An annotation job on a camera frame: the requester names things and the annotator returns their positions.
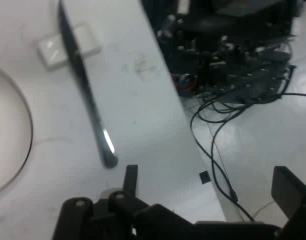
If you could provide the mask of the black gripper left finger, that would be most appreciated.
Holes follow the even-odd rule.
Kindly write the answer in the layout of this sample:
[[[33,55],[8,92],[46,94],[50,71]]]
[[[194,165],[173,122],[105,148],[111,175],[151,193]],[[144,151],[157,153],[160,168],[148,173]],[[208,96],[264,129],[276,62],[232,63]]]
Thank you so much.
[[[66,200],[53,240],[134,240],[135,213],[148,205],[136,198],[138,165],[126,166],[123,186],[107,198],[93,202],[87,197]]]

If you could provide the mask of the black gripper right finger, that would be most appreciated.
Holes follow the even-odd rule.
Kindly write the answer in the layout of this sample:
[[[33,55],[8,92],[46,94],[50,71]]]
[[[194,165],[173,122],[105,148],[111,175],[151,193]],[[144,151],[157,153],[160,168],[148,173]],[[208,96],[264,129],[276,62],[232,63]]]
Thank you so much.
[[[286,166],[275,166],[271,196],[288,218],[276,238],[306,240],[306,185]]]

